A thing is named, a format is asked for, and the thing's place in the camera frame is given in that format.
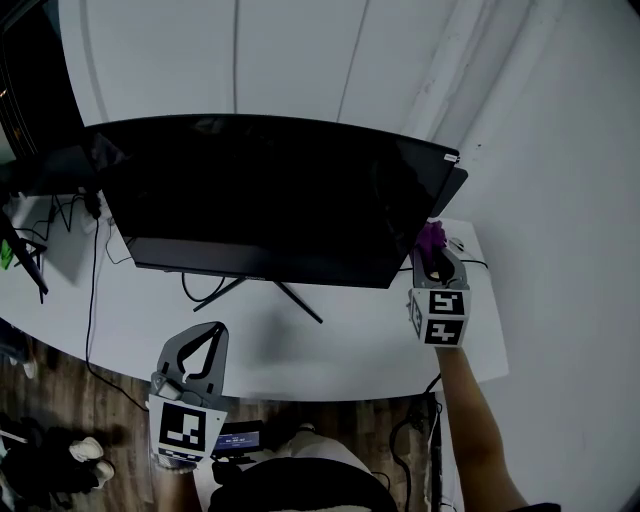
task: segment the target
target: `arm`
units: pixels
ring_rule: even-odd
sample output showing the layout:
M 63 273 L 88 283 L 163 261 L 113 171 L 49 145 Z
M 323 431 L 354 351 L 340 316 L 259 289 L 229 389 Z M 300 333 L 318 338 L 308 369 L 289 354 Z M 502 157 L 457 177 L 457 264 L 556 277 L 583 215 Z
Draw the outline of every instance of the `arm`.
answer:
M 158 470 L 158 512 L 201 512 L 193 473 L 179 475 Z
M 498 425 L 462 349 L 436 349 L 451 439 L 466 510 L 503 512 L 526 507 L 504 460 Z

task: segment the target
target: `small display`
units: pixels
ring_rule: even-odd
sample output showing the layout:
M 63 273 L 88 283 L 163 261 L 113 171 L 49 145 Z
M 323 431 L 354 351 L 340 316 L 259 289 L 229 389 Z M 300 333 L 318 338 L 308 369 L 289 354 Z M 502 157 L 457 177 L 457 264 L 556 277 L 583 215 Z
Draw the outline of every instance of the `small display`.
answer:
M 243 432 L 238 434 L 221 434 L 216 441 L 214 452 L 257 448 L 260 446 L 260 432 Z

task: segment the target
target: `power cable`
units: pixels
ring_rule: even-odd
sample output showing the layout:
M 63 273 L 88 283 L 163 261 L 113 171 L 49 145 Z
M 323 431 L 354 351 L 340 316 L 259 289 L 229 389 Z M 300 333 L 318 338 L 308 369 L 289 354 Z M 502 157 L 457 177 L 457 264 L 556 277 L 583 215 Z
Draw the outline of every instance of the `power cable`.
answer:
M 82 199 L 84 201 L 84 197 L 82 197 L 82 195 L 76 194 L 75 196 L 73 196 L 71 201 L 68 201 L 66 203 L 62 203 L 58 208 L 54 208 L 54 206 L 53 206 L 53 197 L 52 197 L 51 198 L 51 207 L 49 208 L 49 215 L 48 215 L 48 217 L 46 219 L 42 219 L 42 220 L 36 221 L 31 228 L 15 228 L 15 230 L 16 231 L 27 231 L 29 233 L 32 233 L 32 235 L 38 236 L 43 242 L 47 242 L 49 240 L 49 230 L 51 228 L 51 224 L 53 224 L 53 221 L 55 220 L 55 218 L 58 215 L 58 213 L 62 213 L 65 228 L 67 229 L 67 232 L 70 233 L 71 232 L 71 221 L 73 219 L 73 205 L 76 203 L 76 201 L 78 201 L 80 199 Z M 69 212 L 69 222 L 67 223 L 66 219 L 64 219 L 64 211 L 62 209 L 65 206 L 68 206 L 68 205 L 71 205 L 71 210 Z M 42 224 L 42 223 L 46 223 L 47 224 L 47 231 L 46 231 L 46 233 L 44 235 L 41 235 L 35 229 L 38 224 Z
M 133 256 L 127 256 L 126 258 L 122 258 L 121 260 L 113 261 L 113 258 L 111 257 L 111 253 L 109 253 L 109 242 L 111 241 L 111 235 L 113 235 L 113 232 L 111 231 L 111 226 L 113 226 L 113 217 L 111 217 L 109 220 L 107 220 L 107 224 L 109 224 L 109 238 L 107 238 L 107 243 L 105 244 L 105 249 L 107 250 L 107 256 L 111 260 L 111 263 L 113 263 L 114 265 L 120 265 L 120 263 L 122 263 L 123 261 L 127 261 L 127 260 L 133 259 Z
M 383 477 L 385 477 L 387 479 L 387 492 L 391 490 L 391 478 L 389 478 L 389 475 L 387 475 L 386 473 L 383 473 L 382 471 L 372 471 L 371 474 L 382 475 Z
M 93 369 L 91 368 L 91 365 L 89 364 L 89 338 L 91 337 L 91 320 L 93 318 L 93 298 L 95 296 L 95 289 L 96 289 L 96 263 L 98 261 L 98 228 L 99 227 L 100 227 L 100 221 L 96 219 L 96 234 L 93 240 L 93 269 L 91 270 L 91 299 L 89 300 L 89 326 L 87 327 L 87 339 L 84 347 L 84 362 L 87 367 L 87 370 L 89 370 L 89 373 L 91 375 L 93 375 L 98 380 L 101 380 L 105 384 L 111 386 L 112 388 L 120 391 L 120 393 L 126 396 L 141 411 L 149 412 L 149 410 L 146 407 L 143 407 L 138 402 L 136 402 L 135 399 L 131 398 L 131 396 L 120 386 L 117 386 L 113 382 L 109 382 L 108 380 L 100 377 L 100 375 L 98 375 L 96 372 L 93 371 Z
M 440 374 L 438 374 L 436 378 L 434 378 L 429 383 L 429 385 L 427 386 L 427 389 L 422 395 L 418 395 L 418 397 L 416 397 L 413 400 L 413 403 L 409 406 L 409 409 L 407 410 L 407 415 L 405 416 L 405 418 L 401 420 L 399 423 L 397 423 L 391 429 L 391 434 L 389 434 L 389 451 L 391 451 L 391 456 L 393 457 L 393 460 L 395 461 L 395 463 L 398 464 L 398 466 L 400 466 L 404 470 L 404 474 L 407 480 L 407 500 L 404 503 L 405 512 L 409 512 L 409 502 L 411 499 L 411 470 L 409 469 L 409 466 L 407 466 L 407 463 L 403 461 L 396 453 L 396 449 L 395 449 L 396 437 L 398 436 L 398 432 L 400 431 L 400 429 L 405 425 L 411 425 L 415 430 L 418 430 L 419 432 L 422 432 L 424 430 L 425 416 L 421 411 L 418 410 L 417 404 L 420 402 L 420 399 L 422 397 L 424 397 L 425 395 L 428 395 L 431 392 L 431 390 L 438 383 L 439 380 L 440 380 Z
M 192 302 L 204 302 L 206 300 L 209 300 L 211 297 L 213 297 L 216 293 L 218 293 L 220 291 L 220 289 L 222 288 L 222 285 L 224 284 L 224 277 L 222 279 L 220 279 L 220 283 L 218 283 L 217 288 L 213 291 L 213 293 L 210 293 L 209 295 L 207 295 L 204 299 L 196 299 L 193 295 L 191 295 L 189 293 L 189 290 L 187 290 L 187 282 L 185 279 L 185 273 L 181 272 L 180 275 L 180 279 L 182 281 L 182 289 L 184 290 L 184 293 L 187 297 L 189 297 L 189 300 L 191 300 Z
M 484 267 L 489 270 L 489 265 L 487 265 L 484 261 L 480 260 L 460 260 L 462 263 L 479 263 L 480 265 L 484 265 Z
M 450 503 L 445 503 L 444 501 L 440 503 L 440 506 L 444 505 L 445 507 L 451 507 L 453 509 L 453 512 L 458 512 L 458 509 L 454 506 L 451 505 Z

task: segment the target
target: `black monitor screen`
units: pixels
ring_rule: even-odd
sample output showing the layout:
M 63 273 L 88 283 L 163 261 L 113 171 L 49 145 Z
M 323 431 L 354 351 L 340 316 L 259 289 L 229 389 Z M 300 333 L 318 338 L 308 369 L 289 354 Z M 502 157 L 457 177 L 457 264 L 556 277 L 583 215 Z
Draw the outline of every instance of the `black monitor screen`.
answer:
M 175 116 L 90 128 L 136 265 L 388 287 L 458 152 L 272 116 Z

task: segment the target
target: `white cord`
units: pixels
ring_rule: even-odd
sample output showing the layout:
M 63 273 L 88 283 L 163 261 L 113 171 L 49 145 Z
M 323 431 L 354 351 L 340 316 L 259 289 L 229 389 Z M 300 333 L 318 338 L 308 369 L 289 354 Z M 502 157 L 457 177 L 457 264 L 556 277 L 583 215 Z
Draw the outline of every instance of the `white cord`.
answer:
M 433 433 L 436 431 L 436 425 L 438 424 L 439 419 L 440 413 L 436 414 L 436 421 L 433 422 L 433 428 L 431 429 L 431 433 L 429 434 L 429 440 L 427 441 L 427 453 L 431 453 L 431 440 L 433 439 Z

